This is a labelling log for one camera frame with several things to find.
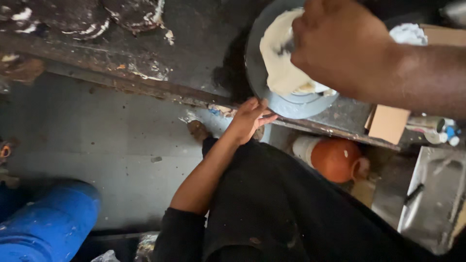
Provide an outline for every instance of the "workbench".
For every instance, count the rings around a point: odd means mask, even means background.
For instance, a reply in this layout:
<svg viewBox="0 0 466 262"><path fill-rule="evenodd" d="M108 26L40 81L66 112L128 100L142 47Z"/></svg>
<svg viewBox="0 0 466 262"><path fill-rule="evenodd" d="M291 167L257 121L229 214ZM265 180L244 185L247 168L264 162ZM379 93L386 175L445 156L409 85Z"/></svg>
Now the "workbench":
<svg viewBox="0 0 466 262"><path fill-rule="evenodd" d="M235 106L252 96L245 73L245 43L255 18L270 1L167 0L163 19L174 34L173 45L164 38L166 29L134 36L112 23L102 36L89 41L53 32L46 36L0 33L0 48L39 57L50 72L125 92L194 105ZM433 23L433 12L445 2L372 0L364 4L390 28L401 22ZM418 133L410 131L399 145L365 135L370 111L370 104L340 96L316 116L279 118L276 124L394 150L419 141Z"/></svg>

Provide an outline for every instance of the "person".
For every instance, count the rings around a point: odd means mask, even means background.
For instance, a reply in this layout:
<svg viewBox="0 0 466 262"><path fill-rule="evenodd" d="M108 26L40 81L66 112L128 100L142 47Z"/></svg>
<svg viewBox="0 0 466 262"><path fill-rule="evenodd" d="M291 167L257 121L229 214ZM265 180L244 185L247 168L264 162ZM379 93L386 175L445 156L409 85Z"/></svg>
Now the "person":
<svg viewBox="0 0 466 262"><path fill-rule="evenodd" d="M466 50L396 44L353 0L310 0L293 22L292 62L344 96L464 118ZM292 156L251 139L277 118L251 98L213 138L198 121L203 160L176 191L152 261L438 261ZM205 227L205 215L209 212Z"/></svg>

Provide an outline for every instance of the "concrete floor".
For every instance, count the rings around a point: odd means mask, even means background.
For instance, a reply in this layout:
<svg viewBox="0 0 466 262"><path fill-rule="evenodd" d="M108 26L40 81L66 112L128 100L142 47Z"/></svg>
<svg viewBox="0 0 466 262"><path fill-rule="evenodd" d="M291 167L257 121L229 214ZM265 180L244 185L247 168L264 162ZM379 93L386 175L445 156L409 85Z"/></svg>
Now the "concrete floor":
<svg viewBox="0 0 466 262"><path fill-rule="evenodd" d="M103 199L94 230L157 230L176 189L202 159L185 121L197 118L215 136L231 121L206 109L47 73L34 86L14 86L9 97L0 105L0 135L21 142L9 159L10 174L24 181L91 183ZM262 141L273 137L285 147L289 132L270 125ZM153 163L155 157L162 161Z"/></svg>

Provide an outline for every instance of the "dough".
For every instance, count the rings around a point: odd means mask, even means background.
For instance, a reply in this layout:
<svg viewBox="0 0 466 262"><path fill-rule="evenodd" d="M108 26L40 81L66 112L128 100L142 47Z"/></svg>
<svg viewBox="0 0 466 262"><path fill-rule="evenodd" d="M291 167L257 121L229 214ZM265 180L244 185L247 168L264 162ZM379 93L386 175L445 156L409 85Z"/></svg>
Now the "dough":
<svg viewBox="0 0 466 262"><path fill-rule="evenodd" d="M284 51L278 55L281 47L293 38L291 24L297 17L302 16L303 8L285 11L277 16L267 28L260 40L260 52L267 68L267 85L272 92L281 96L296 93L320 93L334 95L336 91L312 80L306 73L291 63L291 54Z"/></svg>

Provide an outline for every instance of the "gray plate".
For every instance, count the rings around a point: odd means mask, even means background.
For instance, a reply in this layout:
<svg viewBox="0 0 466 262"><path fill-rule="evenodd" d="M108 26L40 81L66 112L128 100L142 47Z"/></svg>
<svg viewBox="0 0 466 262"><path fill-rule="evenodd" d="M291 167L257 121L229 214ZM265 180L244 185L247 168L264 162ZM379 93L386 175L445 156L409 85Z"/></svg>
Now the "gray plate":
<svg viewBox="0 0 466 262"><path fill-rule="evenodd" d="M287 10L302 7L305 0L275 0L268 5L253 24L246 46L246 72L249 83L255 95L262 99L267 98L269 108L273 112L291 119L308 118L324 111L337 98L338 94L323 97L320 94L290 94L280 96L270 91L267 86L267 69L259 50L261 38L267 27L277 16Z"/></svg>

